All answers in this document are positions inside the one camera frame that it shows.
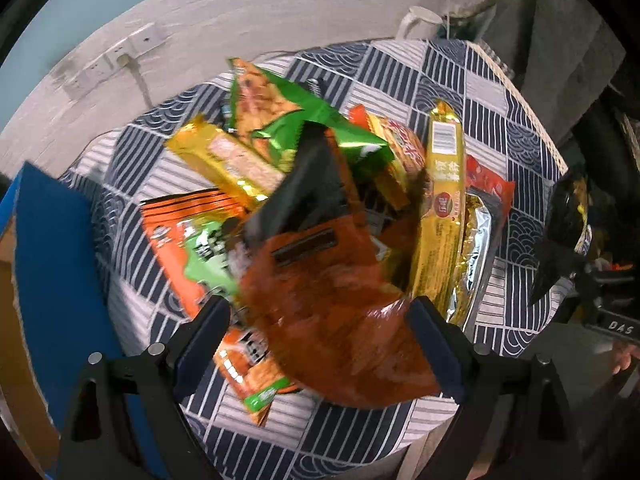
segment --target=foil packaging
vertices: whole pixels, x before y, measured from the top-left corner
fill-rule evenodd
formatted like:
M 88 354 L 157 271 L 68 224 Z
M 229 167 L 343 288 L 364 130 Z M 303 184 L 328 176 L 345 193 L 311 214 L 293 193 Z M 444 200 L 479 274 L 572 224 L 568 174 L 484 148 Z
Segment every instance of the foil packaging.
M 469 188 L 465 200 L 462 252 L 454 272 L 454 287 L 445 320 L 458 325 L 468 337 L 484 292 L 500 241 L 502 203 L 495 195 Z

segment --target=white wall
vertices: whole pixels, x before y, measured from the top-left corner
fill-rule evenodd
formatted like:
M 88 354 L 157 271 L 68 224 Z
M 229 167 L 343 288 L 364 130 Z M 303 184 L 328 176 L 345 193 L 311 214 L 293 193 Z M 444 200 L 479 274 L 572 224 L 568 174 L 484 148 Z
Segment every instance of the white wall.
M 468 4 L 479 0 L 452 0 Z M 145 0 L 83 41 L 68 59 L 79 68 L 148 22 L 169 33 L 140 58 L 155 104 L 211 78 L 225 59 L 270 51 L 393 36 L 408 6 L 444 12 L 446 0 Z M 95 136 L 145 111 L 131 75 L 120 71 L 72 102 L 60 79 L 46 75 L 0 135 L 0 171 L 13 176 L 25 159 L 62 173 Z

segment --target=table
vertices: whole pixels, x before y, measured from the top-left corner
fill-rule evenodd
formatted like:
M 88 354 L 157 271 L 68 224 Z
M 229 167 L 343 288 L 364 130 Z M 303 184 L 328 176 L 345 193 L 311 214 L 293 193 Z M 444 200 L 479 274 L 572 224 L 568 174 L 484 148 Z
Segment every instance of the table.
M 260 66 L 298 82 L 321 79 L 324 97 L 341 112 L 363 103 L 369 112 L 407 124 L 422 140 L 436 98 L 455 108 L 467 152 L 516 181 L 474 338 L 500 354 L 522 352 L 564 295 L 556 286 L 527 308 L 536 266 L 533 244 L 542 234 L 550 188 L 566 166 L 495 63 L 463 41 L 381 40 L 315 48 Z M 142 231 L 138 204 L 211 187 L 163 143 L 196 113 L 219 120 L 231 81 L 231 74 L 223 73 L 104 134 L 62 176 L 92 200 L 104 301 L 126 354 L 167 341 L 185 321 Z M 425 397 L 384 410 L 356 410 L 300 392 L 278 396 L 266 426 L 256 428 L 213 367 L 183 407 L 225 477 L 301 480 L 382 458 L 425 435 L 457 408 L 451 399 Z

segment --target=red snack package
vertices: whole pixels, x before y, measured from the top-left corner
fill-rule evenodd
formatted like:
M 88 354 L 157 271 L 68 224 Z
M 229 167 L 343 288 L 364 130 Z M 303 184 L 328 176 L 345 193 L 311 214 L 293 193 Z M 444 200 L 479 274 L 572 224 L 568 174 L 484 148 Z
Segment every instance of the red snack package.
M 515 186 L 515 182 L 504 180 L 495 171 L 480 164 L 472 155 L 466 156 L 466 187 L 476 187 L 497 196 L 502 203 L 503 221 L 509 215 Z

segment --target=snack package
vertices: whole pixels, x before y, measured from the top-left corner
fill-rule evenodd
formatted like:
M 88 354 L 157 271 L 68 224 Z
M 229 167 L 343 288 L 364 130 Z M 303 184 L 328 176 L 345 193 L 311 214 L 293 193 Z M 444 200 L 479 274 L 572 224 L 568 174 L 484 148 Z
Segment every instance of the snack package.
M 472 155 L 466 156 L 466 186 L 481 189 L 484 192 L 495 195 L 502 203 L 502 218 L 505 221 L 509 217 L 513 192 L 516 183 L 504 180 L 500 175 L 480 164 Z
M 396 121 L 366 113 L 363 105 L 354 106 L 349 118 L 354 124 L 366 124 L 367 129 L 388 142 L 394 159 L 374 177 L 374 182 L 396 211 L 404 209 L 410 203 L 409 186 L 424 168 L 424 148 L 418 137 Z
M 446 317 L 462 248 L 465 145 L 462 122 L 444 101 L 430 112 L 426 182 L 410 275 L 414 298 L 427 296 Z
M 268 140 L 252 139 L 251 132 L 262 129 L 289 112 L 300 110 L 300 107 L 286 100 L 276 85 L 253 63 L 237 57 L 230 61 L 238 85 L 234 115 L 238 137 L 265 160 L 270 160 Z
M 588 207 L 586 176 L 581 170 L 570 168 L 551 190 L 546 208 L 543 238 L 576 252 L 583 251 L 588 234 Z M 560 277 L 561 274 L 553 262 L 546 265 L 538 264 L 529 304 L 541 300 Z
M 265 423 L 276 394 L 298 389 L 280 370 L 262 334 L 241 323 L 229 327 L 213 361 L 257 426 Z
M 292 171 L 227 243 L 241 301 L 293 381 L 357 408 L 440 390 L 323 124 L 305 125 Z
M 466 190 L 462 252 L 454 272 L 454 288 L 445 316 L 473 337 L 478 309 L 491 277 L 492 263 L 504 223 L 503 204 L 494 194 L 471 187 Z
M 244 216 L 238 202 L 207 189 L 148 200 L 140 214 L 151 248 L 188 316 L 195 317 L 213 294 L 236 294 L 220 230 L 226 219 Z
M 266 200 L 284 177 L 277 168 L 202 116 L 181 127 L 165 145 L 249 210 Z
M 251 146 L 276 168 L 284 172 L 290 170 L 305 121 L 324 124 L 334 131 L 340 150 L 347 158 L 351 171 L 359 178 L 381 171 L 393 160 L 391 149 L 383 139 L 354 126 L 329 103 L 308 92 L 299 84 L 281 78 L 268 70 L 257 68 L 251 63 L 238 59 L 231 61 L 236 71 L 236 78 L 231 87 L 231 126 L 238 130 L 238 136 L 242 142 Z M 283 100 L 297 106 L 299 110 L 285 112 L 277 118 L 267 117 L 265 114 L 258 119 L 250 118 L 249 116 L 257 113 L 257 107 L 249 108 L 241 105 L 244 100 L 241 83 L 248 73 L 254 76 L 260 74 L 261 84 L 264 84 L 265 80 L 268 81 Z M 266 123 L 268 118 L 274 118 L 274 120 Z

